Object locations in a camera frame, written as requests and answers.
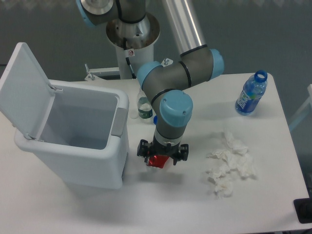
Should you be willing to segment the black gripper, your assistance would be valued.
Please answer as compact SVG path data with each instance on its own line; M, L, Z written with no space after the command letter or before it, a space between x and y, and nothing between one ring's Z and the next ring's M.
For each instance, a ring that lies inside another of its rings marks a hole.
M173 165L179 161L187 161L189 155L189 144L182 145L162 145L158 141L153 141L149 147L149 142L141 139L137 147L137 156L143 157L144 162L148 163L149 156L169 156L173 159Z

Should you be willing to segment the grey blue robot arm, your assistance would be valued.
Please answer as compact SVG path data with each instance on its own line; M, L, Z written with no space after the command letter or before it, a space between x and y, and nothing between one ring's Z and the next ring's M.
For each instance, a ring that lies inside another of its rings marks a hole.
M191 118L193 101L185 90L209 81L224 71L222 55L208 48L190 0L165 0L168 17L181 60L163 66L142 56L139 64L133 57L158 39L158 21L146 11L143 0L78 0L86 24L106 24L110 42L122 51L119 69L138 80L156 116L153 140L141 140L137 155L148 166L159 167L167 157L174 163L186 161L188 144L181 139Z

